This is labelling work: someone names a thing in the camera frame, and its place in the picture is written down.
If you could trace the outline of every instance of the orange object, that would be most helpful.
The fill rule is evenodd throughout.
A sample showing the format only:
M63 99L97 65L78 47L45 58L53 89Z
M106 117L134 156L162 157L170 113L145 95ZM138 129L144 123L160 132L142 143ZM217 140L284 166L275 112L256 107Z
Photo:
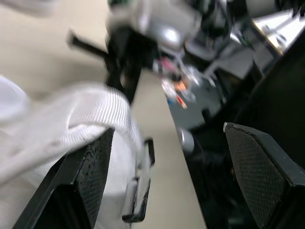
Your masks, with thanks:
M183 82L175 83L175 90L181 92L186 90L186 87Z

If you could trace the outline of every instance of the beige floor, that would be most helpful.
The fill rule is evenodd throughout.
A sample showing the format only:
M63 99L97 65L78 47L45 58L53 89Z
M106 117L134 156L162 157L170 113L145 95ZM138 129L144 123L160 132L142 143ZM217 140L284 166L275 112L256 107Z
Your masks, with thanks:
M70 28L104 45L106 0L62 0L56 14L37 19L0 7L0 74L33 99L74 82L103 81L103 62L66 45ZM204 229L205 223L160 82L142 74L133 114L155 141L156 164L145 229Z

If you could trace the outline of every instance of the white towel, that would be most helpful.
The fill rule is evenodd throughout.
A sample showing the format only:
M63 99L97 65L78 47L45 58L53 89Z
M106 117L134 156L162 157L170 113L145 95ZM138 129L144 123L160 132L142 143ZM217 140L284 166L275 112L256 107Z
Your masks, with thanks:
M124 95L104 85L85 83L56 93L22 123L9 126L10 134L0 138L0 229L14 225L52 165L108 127L115 133L95 228L129 228L122 221L126 187L136 174L136 158L142 154L144 190L138 192L138 212L148 186L149 156Z

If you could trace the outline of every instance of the black mechanical part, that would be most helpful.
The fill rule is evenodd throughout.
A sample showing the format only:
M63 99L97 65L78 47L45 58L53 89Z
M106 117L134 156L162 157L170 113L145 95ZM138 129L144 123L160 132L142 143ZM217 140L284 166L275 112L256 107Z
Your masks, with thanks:
M224 131L237 182L258 227L304 227L305 171L264 132L231 123Z
M93 229L106 185L114 129L47 173L14 229Z

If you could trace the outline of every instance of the white cloth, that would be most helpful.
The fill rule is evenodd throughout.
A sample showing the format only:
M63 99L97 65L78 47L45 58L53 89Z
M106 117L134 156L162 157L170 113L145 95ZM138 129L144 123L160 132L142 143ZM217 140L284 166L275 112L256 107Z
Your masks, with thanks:
M126 229L122 221L128 182L136 175L137 154L142 158L135 212L143 201L149 181L149 156L139 128L130 117L130 107L118 91L98 84L79 84L35 109L25 120L0 138L0 229L11 228L50 167L66 153L72 153L115 129L105 191L97 229Z

